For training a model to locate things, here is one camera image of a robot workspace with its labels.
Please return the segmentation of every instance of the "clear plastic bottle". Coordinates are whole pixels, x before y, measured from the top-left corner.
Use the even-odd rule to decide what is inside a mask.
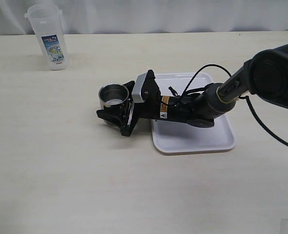
[[[61,14],[62,11],[54,4],[34,5],[25,14],[51,70],[62,70],[69,66],[69,56],[60,23]]]

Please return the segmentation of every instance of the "table surface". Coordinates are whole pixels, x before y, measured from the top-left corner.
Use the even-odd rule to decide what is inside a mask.
[[[66,35],[71,65],[49,71],[34,35],[0,36],[0,234],[275,234],[288,218],[288,148],[244,101],[237,146],[165,156],[149,120],[122,137],[96,116],[98,90],[217,63],[234,73],[288,32]],[[207,69],[216,82],[226,76]],[[288,141],[288,110],[252,97]]]

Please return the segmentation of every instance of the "bottle label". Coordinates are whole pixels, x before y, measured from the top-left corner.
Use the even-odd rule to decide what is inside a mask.
[[[62,53],[57,35],[42,37],[45,49],[51,62],[61,64],[65,61],[64,54]]]

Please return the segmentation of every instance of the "stainless steel cup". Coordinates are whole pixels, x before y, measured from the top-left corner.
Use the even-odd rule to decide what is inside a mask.
[[[100,89],[98,97],[102,110],[104,108],[120,108],[127,105],[129,90],[122,84],[107,84]]]

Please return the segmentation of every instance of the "black cable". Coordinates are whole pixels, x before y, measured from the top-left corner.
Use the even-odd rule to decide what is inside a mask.
[[[195,79],[195,77],[196,77],[203,69],[205,69],[206,67],[218,67],[218,68],[224,70],[224,71],[229,75],[229,77],[231,77],[230,72],[227,71],[226,68],[224,68],[224,67],[222,67],[222,66],[220,66],[220,65],[217,65],[217,64],[207,64],[207,65],[204,65],[202,68],[200,68],[200,69],[193,75],[192,79],[189,81],[189,83],[188,83],[187,86],[185,87],[185,90],[183,91],[183,93],[182,93],[182,95],[179,97],[179,99],[176,101],[176,103],[174,103],[174,104],[167,104],[167,103],[165,103],[165,102],[163,102],[163,101],[161,101],[161,103],[164,104],[164,105],[166,105],[166,106],[175,106],[175,105],[177,105],[177,104],[182,100],[182,98],[185,96],[187,89],[189,88],[190,84],[193,82],[193,80]]]
[[[245,99],[247,101],[247,104],[249,106],[249,109],[253,115],[253,117],[255,118],[255,120],[261,125],[261,127],[267,132],[269,133],[273,138],[275,138],[277,141],[279,141],[280,143],[288,146],[288,142],[282,140],[280,137],[278,137],[275,133],[273,133],[262,121],[261,119],[259,118],[259,116],[256,114],[253,106],[252,106],[252,103],[250,101],[250,98],[249,96],[245,96],[245,97],[239,97],[240,99]]]

